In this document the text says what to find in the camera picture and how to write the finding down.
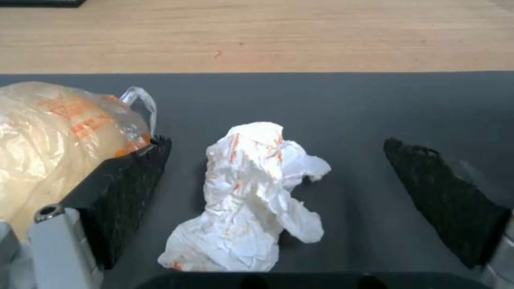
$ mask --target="plastic bag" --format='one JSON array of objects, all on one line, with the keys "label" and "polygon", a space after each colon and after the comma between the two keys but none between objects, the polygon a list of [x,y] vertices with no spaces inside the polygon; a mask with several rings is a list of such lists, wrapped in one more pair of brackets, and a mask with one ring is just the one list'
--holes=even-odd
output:
[{"label": "plastic bag", "polygon": [[180,224],[158,262],[185,271],[268,271],[278,260],[283,229],[304,243],[323,236],[320,217],[291,197],[303,176],[331,168],[309,156],[282,127],[256,122],[232,128],[207,148],[205,212]]},{"label": "plastic bag", "polygon": [[102,161],[150,143],[151,130],[129,105],[140,88],[123,96],[41,82],[0,88],[0,219],[24,239],[34,213],[59,202]]}]

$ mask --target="gray table surface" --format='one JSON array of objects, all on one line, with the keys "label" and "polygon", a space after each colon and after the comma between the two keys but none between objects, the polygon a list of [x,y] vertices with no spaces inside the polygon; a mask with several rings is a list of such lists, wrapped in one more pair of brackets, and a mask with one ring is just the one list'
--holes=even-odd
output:
[{"label": "gray table surface", "polygon": [[[105,288],[131,288],[165,272],[166,239],[203,211],[205,149],[234,125],[273,121],[285,139],[332,166],[294,197],[320,214],[316,244],[281,238],[274,272],[473,272],[439,240],[389,165],[391,136],[471,163],[513,192],[514,73],[17,75],[120,95],[145,88],[158,104],[159,134],[174,148],[141,228]],[[514,196],[505,204],[512,206]]]}]

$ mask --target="wooden table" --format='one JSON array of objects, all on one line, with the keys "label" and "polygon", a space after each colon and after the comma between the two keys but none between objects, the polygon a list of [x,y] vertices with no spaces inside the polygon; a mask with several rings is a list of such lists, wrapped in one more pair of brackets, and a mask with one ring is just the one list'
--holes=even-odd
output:
[{"label": "wooden table", "polygon": [[88,0],[0,8],[0,73],[514,69],[513,0]]}]

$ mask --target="black object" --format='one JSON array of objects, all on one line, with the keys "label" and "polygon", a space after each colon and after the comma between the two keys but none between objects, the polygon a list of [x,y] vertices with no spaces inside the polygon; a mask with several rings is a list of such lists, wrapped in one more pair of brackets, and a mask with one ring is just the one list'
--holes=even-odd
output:
[{"label": "black object", "polygon": [[65,199],[78,209],[98,265],[111,269],[139,227],[144,209],[164,171],[171,140],[152,144],[127,156],[102,162]]},{"label": "black object", "polygon": [[416,208],[450,250],[468,268],[487,262],[510,210],[455,176],[437,151],[394,138],[385,141],[384,151]]},{"label": "black object", "polygon": [[86,0],[0,0],[0,7],[79,7]]},{"label": "black object", "polygon": [[446,273],[363,274],[247,274],[169,273],[137,289],[204,289],[214,285],[226,289],[486,289],[480,283]]}]

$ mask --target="crumpled white paper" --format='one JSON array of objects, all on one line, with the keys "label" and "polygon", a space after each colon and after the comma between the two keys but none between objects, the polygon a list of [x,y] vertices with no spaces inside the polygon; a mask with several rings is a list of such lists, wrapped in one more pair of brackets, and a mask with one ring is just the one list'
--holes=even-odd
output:
[{"label": "crumpled white paper", "polygon": [[207,148],[205,212],[180,224],[158,262],[184,271],[268,271],[278,260],[283,229],[318,242],[317,213],[291,197],[303,176],[320,180],[331,168],[284,141],[282,127],[256,122],[233,127]]}]

